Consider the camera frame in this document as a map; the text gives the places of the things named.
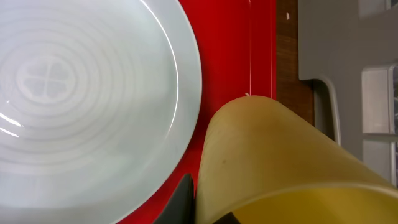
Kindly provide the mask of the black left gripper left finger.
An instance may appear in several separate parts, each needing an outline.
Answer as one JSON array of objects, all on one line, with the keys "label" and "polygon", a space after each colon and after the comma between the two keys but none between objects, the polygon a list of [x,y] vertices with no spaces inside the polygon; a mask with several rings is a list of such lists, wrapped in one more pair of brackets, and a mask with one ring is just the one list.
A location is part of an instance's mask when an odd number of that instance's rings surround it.
[{"label": "black left gripper left finger", "polygon": [[185,174],[153,224],[193,224],[195,213],[194,193],[192,176]]}]

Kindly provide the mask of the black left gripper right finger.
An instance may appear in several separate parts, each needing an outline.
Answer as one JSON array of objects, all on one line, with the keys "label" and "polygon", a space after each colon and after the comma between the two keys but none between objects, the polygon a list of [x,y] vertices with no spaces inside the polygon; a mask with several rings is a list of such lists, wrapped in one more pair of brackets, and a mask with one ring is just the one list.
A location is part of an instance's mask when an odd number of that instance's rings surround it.
[{"label": "black left gripper right finger", "polygon": [[239,220],[234,216],[232,212],[227,213],[226,215],[219,218],[214,224],[241,224]]}]

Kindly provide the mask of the yellow plastic cup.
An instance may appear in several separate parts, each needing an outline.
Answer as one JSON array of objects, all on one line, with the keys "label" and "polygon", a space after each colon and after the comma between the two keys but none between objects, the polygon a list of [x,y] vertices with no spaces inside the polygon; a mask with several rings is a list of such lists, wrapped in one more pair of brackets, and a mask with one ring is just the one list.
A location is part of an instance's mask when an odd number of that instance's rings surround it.
[{"label": "yellow plastic cup", "polygon": [[196,223],[396,223],[397,189],[293,111],[244,96],[205,137]]}]

